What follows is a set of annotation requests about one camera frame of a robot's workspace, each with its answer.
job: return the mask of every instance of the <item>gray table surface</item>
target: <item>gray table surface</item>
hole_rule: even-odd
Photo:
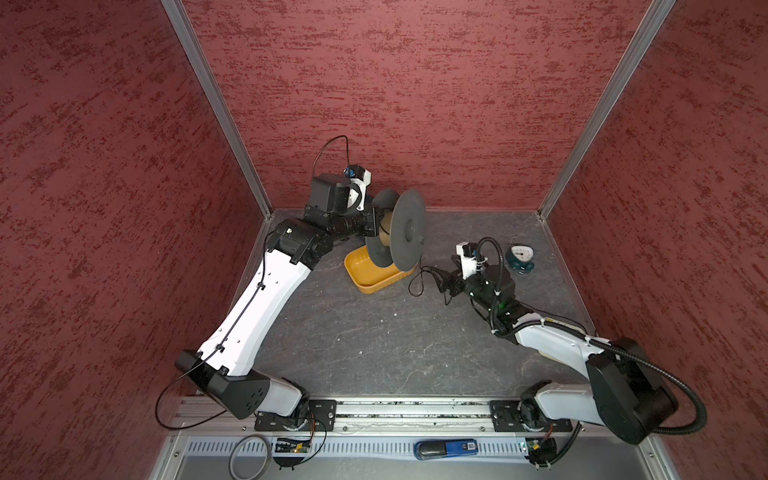
[[[279,210],[272,225],[299,214]],[[422,264],[445,270],[453,270],[450,256],[462,241],[492,236],[505,248],[511,242],[533,247],[533,272],[513,273],[518,298],[577,318],[535,214],[429,212],[427,224]],[[584,381],[532,349],[492,336],[467,296],[445,306],[430,276],[420,297],[408,292],[411,277],[360,293],[343,262],[361,246],[352,238],[321,259],[275,320],[255,368],[314,395],[516,396],[543,379]],[[413,289],[420,289],[418,280]]]

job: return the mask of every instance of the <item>textured red wall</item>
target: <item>textured red wall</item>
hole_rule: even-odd
[[[158,0],[3,2],[0,38],[0,478],[144,480],[260,213]]]
[[[345,133],[375,190],[534,210],[649,0],[184,4],[276,206],[304,205]]]
[[[766,25],[760,0],[678,0],[551,215],[601,332],[707,403],[667,439],[692,480],[768,475]]]

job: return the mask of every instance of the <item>metal corner post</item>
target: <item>metal corner post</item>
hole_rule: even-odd
[[[266,191],[261,184],[256,168],[253,166],[253,162],[250,159],[243,138],[240,136],[240,132],[237,131],[237,126],[227,107],[224,96],[221,94],[219,85],[216,83],[214,73],[210,70],[208,61],[205,59],[205,54],[194,33],[190,19],[187,16],[187,11],[184,10],[184,5],[182,5],[181,0],[161,1],[165,8],[165,12],[170,19],[170,23],[174,27],[176,35],[179,38],[181,45],[184,47],[184,51],[187,53],[187,58],[189,58],[189,61],[192,64],[192,69],[194,70],[195,75],[197,75],[197,80],[200,81],[205,96],[208,98],[210,106],[214,110],[219,125],[221,126],[221,130],[224,132],[224,136],[227,137],[227,141],[230,143],[230,147],[237,159],[237,163],[243,171],[243,176],[245,176],[248,186],[253,192],[253,196],[256,198],[256,202],[259,204],[261,213],[266,219],[272,214],[272,205],[266,197]]]
[[[595,106],[589,120],[587,120],[584,130],[581,132],[578,140],[576,140],[576,145],[574,145],[558,177],[550,187],[544,202],[541,203],[538,211],[541,219],[546,220],[552,209],[554,209],[566,185],[568,185],[576,168],[581,163],[581,159],[584,158],[590,145],[592,145],[592,141],[597,136],[614,105],[616,105],[621,93],[643,59],[645,52],[650,47],[650,43],[654,40],[664,20],[672,10],[674,3],[675,0],[653,0],[651,2],[629,45],[627,45],[627,50],[624,51],[624,55],[621,56],[621,60],[616,66],[611,79],[605,86],[598,104]]]

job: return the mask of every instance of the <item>black mounting plate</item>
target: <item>black mounting plate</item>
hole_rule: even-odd
[[[326,429],[331,432],[333,424],[336,422],[336,400],[310,399],[310,411],[307,416],[310,414],[314,414],[315,418],[323,422]],[[290,423],[286,417],[274,413],[258,412],[253,429],[257,432],[308,432],[311,426],[310,422],[304,422],[298,429],[289,430],[286,425],[290,425]],[[318,425],[316,432],[320,432],[322,428],[322,425]]]
[[[531,432],[530,429],[526,429],[520,421],[520,415],[518,414],[519,400],[491,400],[488,404],[491,407],[491,420],[493,421],[493,429],[495,432]],[[553,432],[571,432],[573,431],[573,425],[571,420],[560,419],[552,422]]]

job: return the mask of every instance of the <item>yellow tray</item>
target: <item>yellow tray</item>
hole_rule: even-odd
[[[380,268],[373,264],[366,247],[349,252],[344,259],[344,267],[357,288],[363,293],[377,292],[385,286],[406,278],[416,269],[413,267],[408,272],[401,272],[397,270],[394,263],[386,268]]]

